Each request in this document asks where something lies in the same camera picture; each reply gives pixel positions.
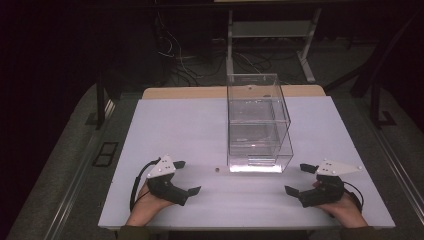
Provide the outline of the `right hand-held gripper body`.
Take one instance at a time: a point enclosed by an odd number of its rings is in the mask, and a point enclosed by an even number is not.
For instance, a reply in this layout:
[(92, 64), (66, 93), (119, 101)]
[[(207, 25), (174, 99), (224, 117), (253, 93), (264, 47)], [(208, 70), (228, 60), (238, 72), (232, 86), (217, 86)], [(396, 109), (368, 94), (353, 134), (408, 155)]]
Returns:
[(298, 197), (303, 207), (312, 207), (326, 203), (333, 203), (341, 199), (344, 193), (348, 193), (355, 201), (358, 208), (363, 207), (363, 195), (355, 188), (360, 197), (354, 193), (349, 192), (340, 176), (360, 172), (361, 166), (348, 165), (346, 163), (335, 162), (330, 160), (323, 160), (316, 171), (316, 180), (318, 186), (311, 190), (300, 191)]

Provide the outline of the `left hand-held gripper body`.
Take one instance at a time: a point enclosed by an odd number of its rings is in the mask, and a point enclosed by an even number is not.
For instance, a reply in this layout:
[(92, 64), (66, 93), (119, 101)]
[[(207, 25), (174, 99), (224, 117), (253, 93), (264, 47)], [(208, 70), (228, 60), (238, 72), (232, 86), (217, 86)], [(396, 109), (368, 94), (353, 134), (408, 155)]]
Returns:
[(158, 198), (184, 206), (189, 196), (188, 190), (176, 187), (172, 182), (176, 168), (172, 158), (165, 155), (153, 162), (153, 169), (147, 174), (147, 186), (150, 193)]

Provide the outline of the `person's left hand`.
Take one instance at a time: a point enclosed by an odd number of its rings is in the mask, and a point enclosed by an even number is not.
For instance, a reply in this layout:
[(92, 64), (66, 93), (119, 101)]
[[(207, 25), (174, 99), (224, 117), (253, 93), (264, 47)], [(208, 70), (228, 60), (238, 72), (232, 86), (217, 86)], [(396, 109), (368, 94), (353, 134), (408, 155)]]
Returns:
[(126, 221), (126, 226), (146, 226), (161, 210), (171, 205), (172, 202), (152, 195), (147, 184), (144, 184)]

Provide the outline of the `person's right hand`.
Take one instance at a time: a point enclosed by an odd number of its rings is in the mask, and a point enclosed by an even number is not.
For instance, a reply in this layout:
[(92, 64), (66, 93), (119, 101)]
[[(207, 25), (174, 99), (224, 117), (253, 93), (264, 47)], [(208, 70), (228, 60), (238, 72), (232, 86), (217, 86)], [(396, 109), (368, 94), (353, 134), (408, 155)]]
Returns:
[(317, 208), (332, 215), (345, 228), (367, 227), (368, 223), (358, 210), (353, 198), (344, 193), (340, 200), (317, 205)]

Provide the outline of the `clear acrylic drawer box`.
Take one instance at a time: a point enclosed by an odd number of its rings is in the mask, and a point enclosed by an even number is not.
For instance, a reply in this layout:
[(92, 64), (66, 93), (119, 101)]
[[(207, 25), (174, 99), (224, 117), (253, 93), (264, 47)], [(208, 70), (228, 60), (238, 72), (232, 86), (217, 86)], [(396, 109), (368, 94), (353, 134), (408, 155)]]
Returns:
[(291, 119), (275, 74), (227, 77), (227, 164), (232, 172), (281, 173), (293, 157)]

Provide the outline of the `black metal stand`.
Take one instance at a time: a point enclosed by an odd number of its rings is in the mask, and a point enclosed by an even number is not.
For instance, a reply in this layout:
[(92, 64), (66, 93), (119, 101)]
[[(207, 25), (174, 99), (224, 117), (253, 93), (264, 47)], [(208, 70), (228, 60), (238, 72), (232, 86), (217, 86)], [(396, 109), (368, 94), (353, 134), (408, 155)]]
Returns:
[(86, 125), (94, 125), (100, 129), (106, 120), (106, 109), (110, 101), (117, 98), (115, 84), (116, 71), (108, 69), (96, 79), (96, 112), (91, 113), (86, 120)]
[(424, 6), (363, 27), (377, 35), (375, 50), (365, 63), (324, 90), (329, 92), (353, 79), (350, 94), (370, 95), (370, 119), (381, 128), (395, 123), (389, 112), (380, 109), (380, 93), (386, 89), (424, 132)]

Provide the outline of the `white metal stand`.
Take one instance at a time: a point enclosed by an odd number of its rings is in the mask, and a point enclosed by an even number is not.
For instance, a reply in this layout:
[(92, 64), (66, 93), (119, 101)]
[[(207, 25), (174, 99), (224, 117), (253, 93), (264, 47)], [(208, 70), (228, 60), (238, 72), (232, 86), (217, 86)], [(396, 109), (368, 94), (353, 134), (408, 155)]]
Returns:
[(234, 21), (233, 12), (229, 11), (227, 25), (227, 56), (226, 73), (234, 73), (233, 67), (233, 40), (241, 38), (292, 38), (299, 37), (305, 40), (303, 48), (297, 52), (297, 58), (302, 72), (308, 83), (315, 83), (316, 79), (308, 63), (308, 53), (319, 22), (322, 9), (314, 10), (310, 20), (293, 21)]

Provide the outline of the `black rectangular floor frame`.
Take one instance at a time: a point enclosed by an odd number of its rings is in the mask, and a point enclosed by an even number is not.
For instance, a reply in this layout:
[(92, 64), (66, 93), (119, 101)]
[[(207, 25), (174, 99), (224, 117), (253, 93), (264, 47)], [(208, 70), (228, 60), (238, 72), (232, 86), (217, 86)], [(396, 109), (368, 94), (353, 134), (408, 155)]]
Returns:
[(118, 142), (104, 142), (94, 158), (92, 165), (94, 167), (109, 167), (112, 164), (118, 147)]

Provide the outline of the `metal floor rail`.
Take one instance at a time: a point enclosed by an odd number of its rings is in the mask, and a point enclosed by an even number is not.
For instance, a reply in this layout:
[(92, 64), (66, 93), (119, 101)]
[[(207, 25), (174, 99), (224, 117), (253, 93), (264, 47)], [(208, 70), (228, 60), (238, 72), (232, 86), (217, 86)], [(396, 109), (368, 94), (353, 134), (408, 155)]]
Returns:
[(100, 145), (103, 138), (105, 127), (109, 123), (109, 119), (113, 114), (115, 104), (108, 100), (104, 107), (100, 107), (98, 112), (104, 117), (103, 124), (96, 126), (92, 131), (90, 140), (88, 141), (86, 148), (83, 151), (80, 163), (76, 169), (72, 181), (65, 192), (65, 196), (60, 201), (57, 212), (54, 215), (52, 223), (50, 224), (46, 235), (43, 240), (59, 240), (63, 228), (66, 225), (68, 217), (72, 211), (75, 201), (82, 189), (83, 181), (86, 178), (88, 167), (91, 165), (92, 159), (94, 158), (95, 152)]
[(424, 197), (421, 195), (410, 176), (406, 172), (404, 166), (400, 162), (400, 158), (396, 155), (391, 147), (384, 132), (381, 128), (377, 127), (368, 116), (368, 108), (363, 100), (356, 99), (355, 104), (359, 108), (361, 115), (367, 124), (367, 127), (377, 139), (379, 148), (383, 151), (387, 164), (393, 172), (398, 184), (402, 188), (406, 198), (412, 206), (415, 214), (424, 225)]

